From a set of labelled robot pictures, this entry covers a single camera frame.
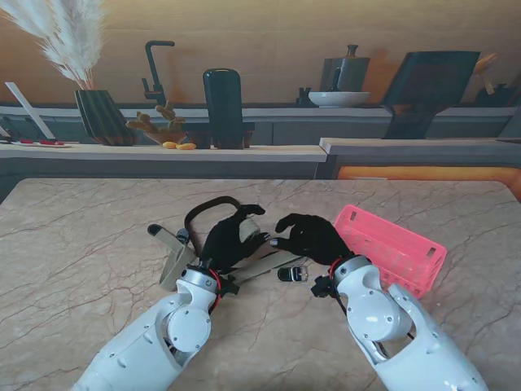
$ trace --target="red object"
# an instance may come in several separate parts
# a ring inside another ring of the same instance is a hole
[[[40,144],[44,145],[63,145],[61,141],[49,141],[49,140],[40,140]]]
[[[210,310],[208,311],[211,314],[213,312],[213,310],[215,309],[215,307],[217,307],[217,304],[219,304],[219,301],[221,301],[221,277],[219,277],[219,274],[215,270],[212,270],[212,269],[208,269],[208,270],[210,270],[210,273],[212,273],[213,277],[217,281],[217,298],[215,299],[212,306],[210,307]]]
[[[398,283],[418,298],[431,290],[447,256],[442,245],[354,205],[342,210],[335,229],[352,251],[379,268],[384,286]]]
[[[331,280],[333,280],[333,273],[335,273],[335,268],[336,266],[339,264],[340,261],[342,261],[343,258],[340,257],[339,259],[337,259],[336,261],[333,262],[333,264],[331,265],[331,267],[329,268],[329,278]]]

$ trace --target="black strap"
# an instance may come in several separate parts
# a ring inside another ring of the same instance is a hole
[[[194,252],[195,255],[198,257],[201,254],[201,244],[199,242],[199,239],[197,235],[195,234],[193,228],[192,228],[192,220],[194,218],[204,212],[205,210],[208,210],[210,208],[213,208],[214,206],[222,205],[222,204],[231,204],[236,209],[239,209],[241,206],[241,203],[238,202],[234,197],[230,197],[229,195],[224,195],[222,197],[214,198],[213,200],[203,202],[201,205],[196,206],[193,208],[185,217],[185,228],[188,231],[189,239],[192,241],[192,244],[194,245]]]

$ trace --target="black glove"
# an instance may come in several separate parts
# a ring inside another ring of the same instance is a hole
[[[332,265],[340,257],[354,256],[325,218],[292,213],[280,220],[275,230],[280,233],[289,226],[292,226],[290,239],[271,239],[273,247],[310,257],[321,265]]]
[[[243,243],[239,238],[239,226],[248,214],[264,214],[259,205],[241,205],[232,217],[218,222],[208,234],[200,259],[203,264],[219,271],[227,272],[237,262],[250,257],[269,237],[261,232],[247,238]]]

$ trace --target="black bottle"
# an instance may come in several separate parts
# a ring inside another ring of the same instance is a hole
[[[233,69],[209,69],[203,73],[203,83],[213,145],[243,149],[241,77]]]

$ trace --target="pampas grass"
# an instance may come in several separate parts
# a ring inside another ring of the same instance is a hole
[[[103,0],[0,0],[0,9],[40,38],[44,55],[83,90],[93,90],[92,68],[103,46]]]

